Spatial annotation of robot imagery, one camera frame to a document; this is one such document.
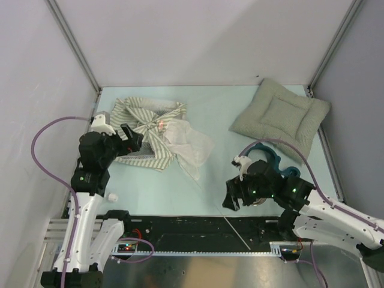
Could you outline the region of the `striped green white pet tent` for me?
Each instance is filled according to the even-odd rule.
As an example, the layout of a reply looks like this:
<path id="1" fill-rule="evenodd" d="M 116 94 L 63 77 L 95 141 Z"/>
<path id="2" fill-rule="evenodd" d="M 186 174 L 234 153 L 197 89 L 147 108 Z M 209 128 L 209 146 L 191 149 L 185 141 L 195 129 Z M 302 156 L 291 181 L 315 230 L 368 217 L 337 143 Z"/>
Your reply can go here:
<path id="1" fill-rule="evenodd" d="M 142 97 L 116 99 L 110 124 L 124 140 L 127 136 L 122 124 L 143 135 L 138 152 L 116 159 L 129 166 L 163 171 L 177 159 L 181 169 L 197 181 L 199 168 L 214 148 L 213 140 L 194 130 L 187 121 L 187 105 L 177 101 Z"/>

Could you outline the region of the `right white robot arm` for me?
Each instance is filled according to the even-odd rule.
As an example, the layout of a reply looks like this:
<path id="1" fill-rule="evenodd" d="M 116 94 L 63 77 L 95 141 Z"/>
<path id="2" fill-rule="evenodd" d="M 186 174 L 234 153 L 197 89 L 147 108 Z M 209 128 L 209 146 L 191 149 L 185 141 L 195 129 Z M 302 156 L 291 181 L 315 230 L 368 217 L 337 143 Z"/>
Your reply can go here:
<path id="1" fill-rule="evenodd" d="M 297 172 L 280 171 L 263 160 L 236 157 L 239 175 L 226 181 L 223 207 L 238 211 L 257 199 L 272 199 L 283 209 L 277 233 L 286 241 L 310 239 L 346 250 L 383 272 L 383 220 L 321 195 Z"/>

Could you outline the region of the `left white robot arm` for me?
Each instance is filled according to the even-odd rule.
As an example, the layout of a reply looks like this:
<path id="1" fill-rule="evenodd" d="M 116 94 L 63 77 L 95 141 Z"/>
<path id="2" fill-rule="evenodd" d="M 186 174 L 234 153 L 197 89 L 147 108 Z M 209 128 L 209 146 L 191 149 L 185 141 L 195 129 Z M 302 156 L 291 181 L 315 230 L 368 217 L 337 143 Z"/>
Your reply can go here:
<path id="1" fill-rule="evenodd" d="M 120 128 L 123 140 L 107 124 L 92 125 L 79 139 L 77 167 L 70 182 L 71 206 L 61 252 L 51 271 L 42 273 L 43 287 L 101 287 L 103 270 L 118 239 L 133 233 L 128 211 L 112 210 L 102 217 L 101 229 L 93 237 L 114 160 L 141 149 L 143 135 L 128 124 Z"/>

